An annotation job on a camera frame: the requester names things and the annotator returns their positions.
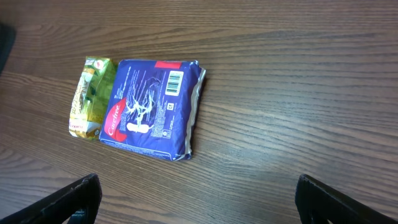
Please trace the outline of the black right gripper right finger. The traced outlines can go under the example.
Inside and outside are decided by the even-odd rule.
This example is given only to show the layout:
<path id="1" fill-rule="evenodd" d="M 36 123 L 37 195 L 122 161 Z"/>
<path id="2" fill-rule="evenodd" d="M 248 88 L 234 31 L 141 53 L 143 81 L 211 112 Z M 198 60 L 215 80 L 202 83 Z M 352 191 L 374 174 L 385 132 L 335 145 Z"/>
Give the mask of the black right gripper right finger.
<path id="1" fill-rule="evenodd" d="M 323 182 L 302 174 L 298 178 L 295 204 L 302 223 L 389 223 L 397 221 L 354 200 Z"/>

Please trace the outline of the purple sanitary pad pack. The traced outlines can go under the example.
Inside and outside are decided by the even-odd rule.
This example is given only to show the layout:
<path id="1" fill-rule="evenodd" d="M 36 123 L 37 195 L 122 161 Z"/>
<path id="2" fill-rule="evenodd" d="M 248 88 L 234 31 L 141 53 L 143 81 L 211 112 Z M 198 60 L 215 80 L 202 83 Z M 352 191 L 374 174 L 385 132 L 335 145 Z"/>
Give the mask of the purple sanitary pad pack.
<path id="1" fill-rule="evenodd" d="M 168 161 L 190 159 L 205 75 L 196 60 L 120 61 L 99 140 Z"/>

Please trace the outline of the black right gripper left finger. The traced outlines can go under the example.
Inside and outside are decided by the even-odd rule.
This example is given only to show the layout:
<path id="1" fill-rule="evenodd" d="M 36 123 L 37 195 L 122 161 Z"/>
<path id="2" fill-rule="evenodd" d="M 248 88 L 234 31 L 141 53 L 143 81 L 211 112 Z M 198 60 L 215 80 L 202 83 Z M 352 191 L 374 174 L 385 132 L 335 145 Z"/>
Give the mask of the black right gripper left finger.
<path id="1" fill-rule="evenodd" d="M 32 205 L 1 219 L 1 224 L 94 224 L 102 199 L 97 174 L 89 174 Z"/>

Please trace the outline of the green yellow snack pouch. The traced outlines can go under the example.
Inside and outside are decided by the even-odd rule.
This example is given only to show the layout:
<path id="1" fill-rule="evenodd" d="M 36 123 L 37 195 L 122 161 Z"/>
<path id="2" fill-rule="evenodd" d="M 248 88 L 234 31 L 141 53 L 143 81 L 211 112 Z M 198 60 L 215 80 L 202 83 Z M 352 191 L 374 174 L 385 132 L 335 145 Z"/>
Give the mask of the green yellow snack pouch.
<path id="1" fill-rule="evenodd" d="M 117 65 L 110 58 L 86 58 L 70 110 L 69 132 L 72 136 L 99 137 L 116 70 Z"/>

